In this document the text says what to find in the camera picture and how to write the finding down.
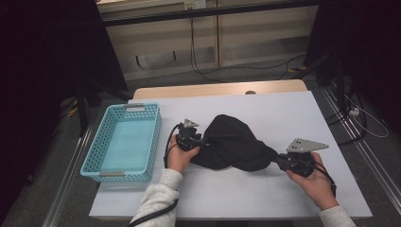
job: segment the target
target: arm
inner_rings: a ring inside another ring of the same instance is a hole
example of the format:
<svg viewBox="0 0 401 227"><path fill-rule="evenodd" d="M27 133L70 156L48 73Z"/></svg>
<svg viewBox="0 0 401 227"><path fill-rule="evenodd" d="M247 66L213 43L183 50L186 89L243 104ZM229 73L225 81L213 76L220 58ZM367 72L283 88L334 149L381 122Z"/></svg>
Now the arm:
<svg viewBox="0 0 401 227"><path fill-rule="evenodd" d="M188 166L191 158L198 154L200 148L194 148L185 152L176 146L176 144L175 136L172 136L170 140L171 149L168 154L167 169L162 170L159 183L151 184L147 188L141 201L141 207L131 222L148 214L167 208L179 198L180 193L177 192L176 189L180 181L183 179L183 172ZM167 214L153 218L137 226L174 226L175 220L176 211L174 209Z"/></svg>
<svg viewBox="0 0 401 227"><path fill-rule="evenodd" d="M323 164L322 158L318 153L312 152L311 154L317 163ZM287 174L321 208L322 211L319 216L325 227L356 226L345 209L339 205L333 196L330 182L321 172L315 170L307 178L301 177L289 170Z"/></svg>

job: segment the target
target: hand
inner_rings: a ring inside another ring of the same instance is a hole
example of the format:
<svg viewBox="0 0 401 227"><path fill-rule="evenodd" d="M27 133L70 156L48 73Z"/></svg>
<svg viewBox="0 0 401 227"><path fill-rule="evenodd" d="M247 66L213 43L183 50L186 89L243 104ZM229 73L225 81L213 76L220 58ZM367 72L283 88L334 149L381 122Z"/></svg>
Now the hand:
<svg viewBox="0 0 401 227"><path fill-rule="evenodd" d="M317 163L323 165L322 158L318 153L311 152L311 154ZM307 178L301 177L290 170L287 170L286 173L291 180L302 187L308 197L311 198L321 210L339 205L331 191L330 182L327 177L318 170L315 169Z"/></svg>
<svg viewBox="0 0 401 227"><path fill-rule="evenodd" d="M200 147L193 148L189 151L183 151L177 145L176 135L173 135L170 139L170 152L168 153L167 167L183 174L191 158L197 155L199 151Z"/></svg>

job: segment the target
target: table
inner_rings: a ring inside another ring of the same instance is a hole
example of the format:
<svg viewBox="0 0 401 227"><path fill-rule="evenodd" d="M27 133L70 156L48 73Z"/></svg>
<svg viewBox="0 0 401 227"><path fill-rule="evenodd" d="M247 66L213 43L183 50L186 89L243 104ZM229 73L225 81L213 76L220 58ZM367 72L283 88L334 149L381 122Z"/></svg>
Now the table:
<svg viewBox="0 0 401 227"><path fill-rule="evenodd" d="M352 218L372 216L313 95L300 80L185 87L140 89L131 101L157 101L160 104L163 122L152 183L157 183L163 168L167 136L181 117L197 121L199 132L202 132L218 113L228 114L247 123L256 138L278 152L285 152L287 145L298 136L328 144L330 148L320 151L320 154L338 185L339 202ZM209 89L213 95L201 96L205 94L201 88ZM237 95L250 89L259 92L259 95ZM184 90L200 96L183 97ZM137 98L144 98L146 93L151 99ZM165 94L177 97L160 98ZM185 108L178 113L177 106ZM214 171L190 165L184 175L178 188L181 193L178 219L295 219L318 216L319 209L275 164L256 172L232 167ZM138 209L147 186L148 183L102 183L90 216L130 219Z"/></svg>

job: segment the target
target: person's left hand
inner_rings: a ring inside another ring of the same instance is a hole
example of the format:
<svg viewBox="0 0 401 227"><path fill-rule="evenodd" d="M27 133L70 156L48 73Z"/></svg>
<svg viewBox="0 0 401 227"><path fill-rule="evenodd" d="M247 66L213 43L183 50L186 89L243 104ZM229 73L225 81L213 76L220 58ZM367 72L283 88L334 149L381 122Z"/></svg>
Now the person's left hand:
<svg viewBox="0 0 401 227"><path fill-rule="evenodd" d="M197 155L200 147L193 148L189 151L183 151L177 145L176 135L171 136L170 139L170 152L168 153L167 168L174 169L181 174L188 166L191 158Z"/></svg>

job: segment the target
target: metal bracket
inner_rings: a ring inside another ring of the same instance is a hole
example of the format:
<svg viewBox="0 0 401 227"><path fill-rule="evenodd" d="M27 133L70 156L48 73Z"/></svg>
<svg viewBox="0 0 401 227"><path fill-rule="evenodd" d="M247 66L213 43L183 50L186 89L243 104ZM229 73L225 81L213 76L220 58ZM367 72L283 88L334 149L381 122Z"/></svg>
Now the metal bracket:
<svg viewBox="0 0 401 227"><path fill-rule="evenodd" d="M324 148L328 148L328 145L318 143L318 142L313 142L310 140L296 138L288 146L287 151L288 152L306 153L306 152L310 152L312 150L324 149Z"/></svg>
<svg viewBox="0 0 401 227"><path fill-rule="evenodd" d="M194 127L197 127L197 126L199 126L199 125L197 123L191 121L191 120L185 119L183 121L183 127L184 128L194 128Z"/></svg>

